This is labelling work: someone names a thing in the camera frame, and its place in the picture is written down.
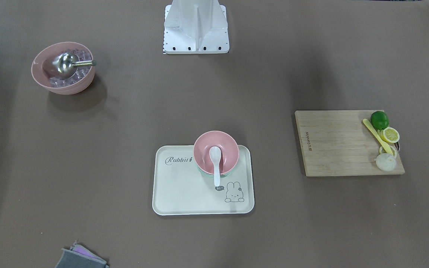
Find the white ceramic spoon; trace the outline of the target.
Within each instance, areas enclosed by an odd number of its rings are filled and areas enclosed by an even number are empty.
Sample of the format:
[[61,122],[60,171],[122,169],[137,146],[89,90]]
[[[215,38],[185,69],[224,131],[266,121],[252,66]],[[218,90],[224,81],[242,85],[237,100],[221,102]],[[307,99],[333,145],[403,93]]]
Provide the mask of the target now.
[[217,146],[213,146],[209,150],[210,160],[213,164],[213,183],[215,187],[221,185],[221,173],[220,173],[220,162],[221,162],[221,149]]

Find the small pink bowl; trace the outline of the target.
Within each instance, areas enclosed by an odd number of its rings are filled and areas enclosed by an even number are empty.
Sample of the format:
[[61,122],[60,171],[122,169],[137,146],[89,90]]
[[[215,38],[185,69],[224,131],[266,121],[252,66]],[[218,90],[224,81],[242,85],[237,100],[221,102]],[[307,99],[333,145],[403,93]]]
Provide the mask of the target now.
[[209,156],[211,147],[221,150],[220,175],[231,172],[239,159],[238,144],[233,137],[221,131],[209,131],[199,136],[193,147],[193,157],[197,166],[205,173],[213,175],[213,163]]

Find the large pink ice bowl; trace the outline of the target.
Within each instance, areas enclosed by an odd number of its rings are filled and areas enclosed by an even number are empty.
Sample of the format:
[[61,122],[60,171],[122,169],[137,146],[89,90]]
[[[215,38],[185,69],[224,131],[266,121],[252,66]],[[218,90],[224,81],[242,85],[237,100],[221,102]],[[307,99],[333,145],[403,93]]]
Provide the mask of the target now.
[[45,89],[60,95],[72,95],[85,90],[92,83],[95,75],[95,69],[91,66],[79,67],[76,73],[70,78],[58,79],[48,75],[43,70],[43,63],[47,59],[53,59],[62,52],[71,50],[80,60],[92,60],[92,52],[84,45],[65,41],[58,44],[53,44],[43,49],[34,58],[31,65],[31,75],[34,81]]

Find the stacked green bowls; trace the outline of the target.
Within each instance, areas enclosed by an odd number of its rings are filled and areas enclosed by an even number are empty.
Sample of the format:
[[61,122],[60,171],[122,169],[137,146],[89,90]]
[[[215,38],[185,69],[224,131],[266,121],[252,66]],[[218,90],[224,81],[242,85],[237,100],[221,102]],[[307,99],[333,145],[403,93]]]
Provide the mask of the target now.
[[[196,166],[196,168],[201,173],[201,175],[205,176],[206,178],[213,179],[215,177],[213,173],[205,172],[199,166]],[[237,169],[237,167],[233,167],[230,171],[222,173],[223,170],[220,168],[220,178],[226,178],[227,176],[231,175],[236,169]]]

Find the cream serving tray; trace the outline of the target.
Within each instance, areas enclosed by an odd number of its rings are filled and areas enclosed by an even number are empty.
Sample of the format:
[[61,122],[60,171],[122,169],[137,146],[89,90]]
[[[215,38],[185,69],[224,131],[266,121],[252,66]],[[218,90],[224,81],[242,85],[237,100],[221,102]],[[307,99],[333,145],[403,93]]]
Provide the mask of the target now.
[[158,215],[246,214],[255,206],[250,151],[239,147],[237,169],[220,179],[202,176],[193,146],[163,146],[156,152],[153,210]]

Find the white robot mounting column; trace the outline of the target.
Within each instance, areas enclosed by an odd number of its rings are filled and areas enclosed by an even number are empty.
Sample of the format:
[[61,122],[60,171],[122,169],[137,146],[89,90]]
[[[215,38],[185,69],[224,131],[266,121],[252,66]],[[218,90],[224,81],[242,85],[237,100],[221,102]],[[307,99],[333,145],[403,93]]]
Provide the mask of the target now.
[[218,0],[174,0],[165,7],[165,54],[220,54],[230,50],[226,7]]

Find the wooden cutting board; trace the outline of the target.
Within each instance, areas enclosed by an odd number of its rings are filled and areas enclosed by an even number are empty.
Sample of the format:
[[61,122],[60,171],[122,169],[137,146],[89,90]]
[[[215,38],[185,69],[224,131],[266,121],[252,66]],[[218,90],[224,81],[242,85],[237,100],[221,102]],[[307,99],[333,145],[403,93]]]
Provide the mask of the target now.
[[400,157],[392,171],[380,170],[375,158],[380,144],[363,124],[373,110],[330,110],[295,112],[305,175],[357,176],[402,175]]

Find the metal ice scoop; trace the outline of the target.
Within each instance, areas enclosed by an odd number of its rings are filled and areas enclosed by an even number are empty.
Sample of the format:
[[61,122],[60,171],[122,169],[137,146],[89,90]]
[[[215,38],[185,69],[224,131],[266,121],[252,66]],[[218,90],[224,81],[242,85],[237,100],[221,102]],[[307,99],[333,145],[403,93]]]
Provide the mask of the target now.
[[96,66],[95,60],[79,60],[79,57],[71,52],[66,51],[53,59],[46,59],[42,64],[43,71],[49,77],[55,77],[58,79],[68,79],[76,73],[78,67],[84,66]]

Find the green lime toy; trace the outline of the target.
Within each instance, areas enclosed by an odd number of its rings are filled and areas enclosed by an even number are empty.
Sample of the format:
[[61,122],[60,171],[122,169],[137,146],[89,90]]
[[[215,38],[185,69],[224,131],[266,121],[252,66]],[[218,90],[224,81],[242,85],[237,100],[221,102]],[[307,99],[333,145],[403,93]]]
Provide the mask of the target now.
[[390,121],[385,112],[376,111],[371,114],[371,124],[375,129],[383,130],[389,127]]

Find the lemon slice near bun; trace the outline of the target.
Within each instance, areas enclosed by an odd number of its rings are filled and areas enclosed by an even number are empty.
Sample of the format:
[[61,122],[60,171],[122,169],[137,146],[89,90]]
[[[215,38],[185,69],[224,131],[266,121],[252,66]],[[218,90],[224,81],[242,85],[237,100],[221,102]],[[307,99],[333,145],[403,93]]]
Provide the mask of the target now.
[[[389,145],[390,149],[393,153],[393,157],[396,159],[398,157],[398,151],[397,148],[395,146]],[[386,154],[387,152],[384,150],[383,146],[379,147],[379,154]]]

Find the white steamed bun toy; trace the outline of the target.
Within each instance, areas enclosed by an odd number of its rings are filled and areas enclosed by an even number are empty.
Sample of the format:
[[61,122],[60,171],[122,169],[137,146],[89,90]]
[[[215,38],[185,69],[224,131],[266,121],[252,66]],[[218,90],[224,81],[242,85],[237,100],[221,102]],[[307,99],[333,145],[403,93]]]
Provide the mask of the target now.
[[380,170],[385,172],[393,171],[397,167],[397,160],[395,156],[388,153],[379,154],[374,159],[374,162]]

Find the lemon slice near lime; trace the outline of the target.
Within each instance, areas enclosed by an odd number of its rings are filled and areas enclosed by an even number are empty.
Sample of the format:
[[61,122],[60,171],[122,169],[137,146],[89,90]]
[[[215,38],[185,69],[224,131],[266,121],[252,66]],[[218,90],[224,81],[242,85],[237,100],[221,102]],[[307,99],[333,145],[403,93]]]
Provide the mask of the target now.
[[395,144],[400,140],[399,132],[392,127],[387,127],[383,130],[379,130],[379,136],[383,141],[390,144]]

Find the grey folded cloth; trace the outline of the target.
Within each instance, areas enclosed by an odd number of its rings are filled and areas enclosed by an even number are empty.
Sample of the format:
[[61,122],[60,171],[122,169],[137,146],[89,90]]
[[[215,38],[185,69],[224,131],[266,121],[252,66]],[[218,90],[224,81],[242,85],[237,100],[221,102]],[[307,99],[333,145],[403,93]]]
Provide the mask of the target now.
[[107,261],[89,251],[81,244],[74,243],[70,248],[62,249],[62,255],[56,268],[108,268]]

